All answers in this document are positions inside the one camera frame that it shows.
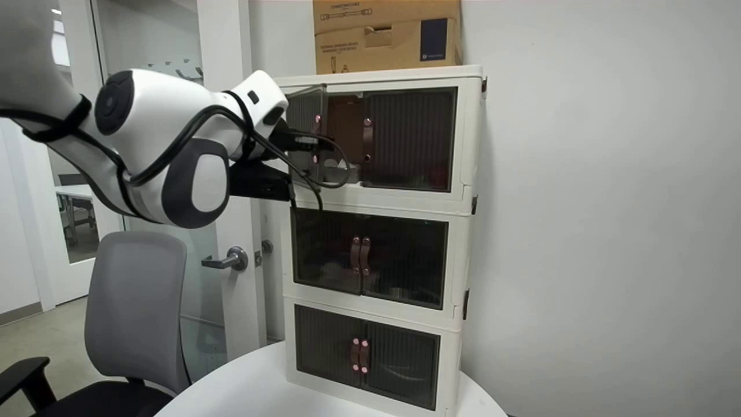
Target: white wall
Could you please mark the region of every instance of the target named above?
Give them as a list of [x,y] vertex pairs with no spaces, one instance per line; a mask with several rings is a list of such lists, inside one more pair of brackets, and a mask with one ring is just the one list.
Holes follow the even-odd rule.
[[0,316],[40,302],[6,153],[19,139],[19,129],[0,120]]
[[[741,414],[741,3],[463,0],[492,94],[465,372],[519,417]],[[313,73],[310,0],[257,65]]]

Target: chair backrest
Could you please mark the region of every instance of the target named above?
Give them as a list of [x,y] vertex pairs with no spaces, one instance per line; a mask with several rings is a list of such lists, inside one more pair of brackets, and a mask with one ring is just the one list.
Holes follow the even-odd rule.
[[185,246],[164,235],[108,235],[98,251],[86,346],[94,369],[171,392],[188,388],[181,346]]

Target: floor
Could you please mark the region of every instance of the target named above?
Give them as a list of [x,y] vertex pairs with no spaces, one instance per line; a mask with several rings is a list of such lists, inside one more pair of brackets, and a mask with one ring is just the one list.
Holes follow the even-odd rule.
[[[47,377],[59,399],[99,381],[86,352],[84,323],[86,302],[75,302],[0,324],[0,372],[16,360],[48,356]],[[31,412],[24,394],[0,406],[0,417],[28,417]]]

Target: dark transparent drawer front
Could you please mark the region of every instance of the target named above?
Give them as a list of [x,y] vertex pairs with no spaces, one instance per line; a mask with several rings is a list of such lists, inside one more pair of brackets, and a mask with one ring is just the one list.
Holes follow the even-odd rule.
[[296,307],[298,372],[435,411],[441,338]]
[[296,95],[288,118],[330,136],[363,189],[449,193],[456,89]]
[[448,230],[448,222],[296,211],[296,284],[443,309]]

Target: white cabinet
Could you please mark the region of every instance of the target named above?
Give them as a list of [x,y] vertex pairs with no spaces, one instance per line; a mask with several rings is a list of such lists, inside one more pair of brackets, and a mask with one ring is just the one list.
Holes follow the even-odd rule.
[[392,414],[455,414],[481,73],[280,83],[294,94],[290,124],[332,139],[352,164],[349,185],[323,190],[325,209],[296,182],[280,230],[292,381]]

